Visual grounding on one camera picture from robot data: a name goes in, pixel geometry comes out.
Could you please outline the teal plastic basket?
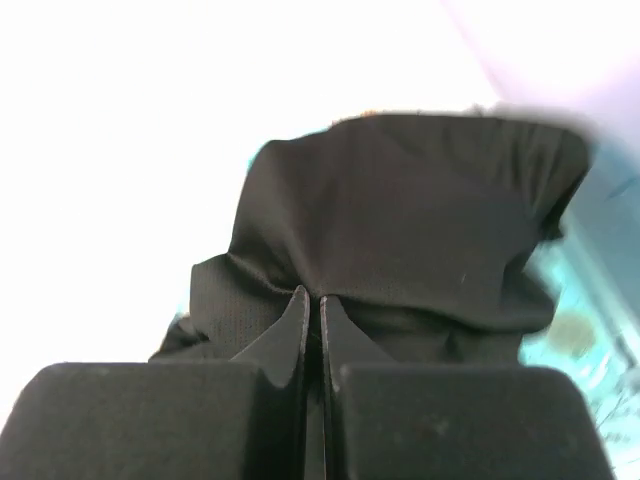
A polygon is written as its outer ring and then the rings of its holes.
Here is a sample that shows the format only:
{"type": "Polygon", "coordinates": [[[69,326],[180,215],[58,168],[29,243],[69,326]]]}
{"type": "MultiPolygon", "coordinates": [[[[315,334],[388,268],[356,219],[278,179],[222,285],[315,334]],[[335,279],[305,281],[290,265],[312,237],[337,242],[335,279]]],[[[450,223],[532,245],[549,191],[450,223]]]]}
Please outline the teal plastic basket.
{"type": "Polygon", "coordinates": [[[609,455],[639,453],[639,161],[601,143],[562,218],[563,239],[529,270],[557,301],[552,324],[528,336],[523,363],[566,373],[583,392],[609,455]]]}

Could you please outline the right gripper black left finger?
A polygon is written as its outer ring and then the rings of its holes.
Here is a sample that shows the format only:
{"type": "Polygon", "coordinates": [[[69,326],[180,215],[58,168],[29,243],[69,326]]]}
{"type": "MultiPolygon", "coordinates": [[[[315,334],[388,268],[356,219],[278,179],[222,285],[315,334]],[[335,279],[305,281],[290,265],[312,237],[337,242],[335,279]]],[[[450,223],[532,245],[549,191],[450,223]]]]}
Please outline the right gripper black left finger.
{"type": "Polygon", "coordinates": [[[1,433],[5,479],[299,479],[306,292],[228,360],[59,363],[1,433]]]}

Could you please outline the black t-shirt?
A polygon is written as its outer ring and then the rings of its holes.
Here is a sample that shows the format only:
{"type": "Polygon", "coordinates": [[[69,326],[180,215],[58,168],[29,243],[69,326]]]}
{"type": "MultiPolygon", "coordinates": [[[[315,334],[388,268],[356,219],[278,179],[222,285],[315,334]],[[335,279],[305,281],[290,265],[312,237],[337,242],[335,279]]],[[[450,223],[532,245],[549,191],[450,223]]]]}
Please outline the black t-shirt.
{"type": "Polygon", "coordinates": [[[232,357],[303,288],[399,360],[514,362],[555,313],[526,263],[561,237],[590,164],[580,131],[495,116],[382,114],[271,141],[158,356],[232,357]]]}

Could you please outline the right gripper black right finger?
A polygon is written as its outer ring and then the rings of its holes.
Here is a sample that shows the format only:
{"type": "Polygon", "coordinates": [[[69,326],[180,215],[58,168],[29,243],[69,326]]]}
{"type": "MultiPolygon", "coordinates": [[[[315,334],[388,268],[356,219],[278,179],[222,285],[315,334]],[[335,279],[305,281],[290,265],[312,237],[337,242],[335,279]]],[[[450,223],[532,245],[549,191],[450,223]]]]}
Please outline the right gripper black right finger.
{"type": "Polygon", "coordinates": [[[611,475],[580,391],[523,366],[429,366],[387,355],[320,303],[329,479],[601,480],[611,475]]]}

